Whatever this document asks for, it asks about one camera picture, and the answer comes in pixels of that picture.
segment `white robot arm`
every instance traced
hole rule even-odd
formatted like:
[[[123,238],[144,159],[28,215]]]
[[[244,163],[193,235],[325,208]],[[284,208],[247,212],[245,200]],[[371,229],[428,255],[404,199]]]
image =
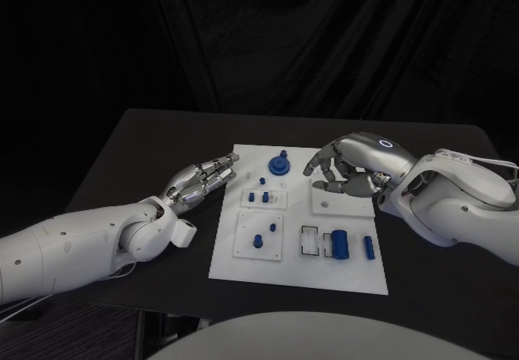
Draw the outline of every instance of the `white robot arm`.
[[[0,239],[0,305],[82,287],[127,264],[150,261],[172,242],[186,248],[196,227],[179,216],[237,174],[229,154],[176,174],[160,197],[78,211]]]
[[[343,181],[336,181],[332,159]],[[512,167],[515,179],[505,181],[473,160]],[[352,133],[322,148],[304,169],[306,176],[319,165],[329,182],[316,181],[316,188],[353,197],[378,197],[381,210],[401,217],[425,240],[444,247],[469,242],[519,266],[515,163],[446,149],[417,160],[391,140]]]

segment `black curtain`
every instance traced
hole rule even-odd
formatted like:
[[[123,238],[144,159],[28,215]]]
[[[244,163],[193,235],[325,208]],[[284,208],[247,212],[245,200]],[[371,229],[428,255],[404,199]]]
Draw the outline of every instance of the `black curtain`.
[[[39,199],[7,223],[64,210],[131,107],[472,124],[519,161],[518,13],[515,0],[6,3],[2,195]]]

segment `peg board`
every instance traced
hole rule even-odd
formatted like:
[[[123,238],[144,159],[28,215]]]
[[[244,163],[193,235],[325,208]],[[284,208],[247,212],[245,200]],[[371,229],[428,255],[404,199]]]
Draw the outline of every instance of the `peg board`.
[[[280,156],[281,150],[287,150],[291,169],[286,175],[277,176],[268,170],[268,162]],[[227,184],[209,278],[388,295],[372,199],[353,198],[312,188],[314,181],[325,180],[319,169],[310,178],[303,176],[303,169],[317,151],[316,148],[235,145],[240,161],[232,168],[237,177]],[[264,185],[260,184],[260,178],[265,178]],[[252,204],[247,206],[245,190],[257,194],[265,191],[284,192],[287,209]],[[263,201],[261,197],[254,198],[255,202]],[[241,228],[238,234],[240,216],[245,212],[250,213],[254,226]],[[274,217],[268,215],[283,215],[276,236],[270,234]],[[303,226],[317,227],[319,256],[301,254]],[[346,260],[326,258],[323,254],[323,234],[333,230],[348,232]],[[261,231],[264,247],[257,249],[252,245],[254,235]],[[374,241],[375,260],[366,257],[365,236],[371,236]],[[268,255],[273,247],[278,249],[276,260]],[[247,258],[237,256],[237,248],[247,251]]]

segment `dark gray table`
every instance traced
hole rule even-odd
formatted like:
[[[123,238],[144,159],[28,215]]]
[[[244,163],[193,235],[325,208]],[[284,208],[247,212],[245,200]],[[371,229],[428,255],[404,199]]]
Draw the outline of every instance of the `dark gray table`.
[[[67,210],[123,205],[159,194],[178,171],[225,155],[235,143],[320,148],[353,131],[395,140],[417,157],[449,148],[498,158],[487,135],[469,125],[131,109]],[[185,215],[198,226],[189,248],[170,245],[130,276],[62,296],[211,319],[267,311],[349,314],[417,329],[472,350],[519,356],[519,268],[492,253],[469,244],[436,247],[401,219],[376,211],[389,296],[211,280],[222,201],[219,189]]]

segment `blue cylinder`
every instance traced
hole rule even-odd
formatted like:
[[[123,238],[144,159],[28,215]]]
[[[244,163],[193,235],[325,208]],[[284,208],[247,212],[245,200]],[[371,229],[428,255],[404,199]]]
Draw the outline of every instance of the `blue cylinder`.
[[[263,246],[263,236],[260,234],[254,236],[252,245],[257,249]]]
[[[270,172],[281,176],[290,171],[290,161],[287,159],[287,151],[283,150],[277,157],[273,157],[268,163]]]
[[[365,236],[365,254],[369,260],[375,260],[374,242],[371,236]]]
[[[349,259],[349,234],[343,230],[332,231],[332,251],[335,259]]]

